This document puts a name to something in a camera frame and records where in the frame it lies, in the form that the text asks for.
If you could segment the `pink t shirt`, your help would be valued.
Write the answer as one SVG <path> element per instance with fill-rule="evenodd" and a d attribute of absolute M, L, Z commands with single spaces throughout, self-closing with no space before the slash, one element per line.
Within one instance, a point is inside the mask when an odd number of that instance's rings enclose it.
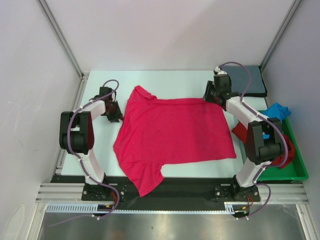
<path fill-rule="evenodd" d="M 200 98 L 159 99 L 136 86 L 113 145 L 141 197 L 163 180 L 164 165 L 236 158 L 224 111 Z"/>

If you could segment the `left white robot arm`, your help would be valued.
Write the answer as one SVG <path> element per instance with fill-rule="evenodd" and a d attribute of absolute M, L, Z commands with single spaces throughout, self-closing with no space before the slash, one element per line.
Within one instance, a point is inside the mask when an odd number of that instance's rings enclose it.
<path fill-rule="evenodd" d="M 93 194 L 100 200 L 107 199 L 116 189 L 106 182 L 106 174 L 95 156 L 93 121 L 98 117 L 106 117 L 110 123 L 124 119 L 116 96 L 115 89 L 101 86 L 99 94 L 84 106 L 74 111 L 64 111 L 60 115 L 59 145 L 76 159 L 85 183 L 93 187 Z"/>

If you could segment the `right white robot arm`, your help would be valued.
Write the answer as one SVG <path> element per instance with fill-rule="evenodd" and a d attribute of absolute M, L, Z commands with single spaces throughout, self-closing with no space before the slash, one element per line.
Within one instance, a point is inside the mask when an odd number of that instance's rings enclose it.
<path fill-rule="evenodd" d="M 230 193 L 242 201 L 254 191 L 259 176 L 278 157 L 288 156 L 288 147 L 278 118 L 268 118 L 249 106 L 237 92 L 232 92 L 230 76 L 222 70 L 213 71 L 213 80 L 208 81 L 203 99 L 220 106 L 233 115 L 245 127 L 246 160 L 241 170 L 232 178 Z"/>

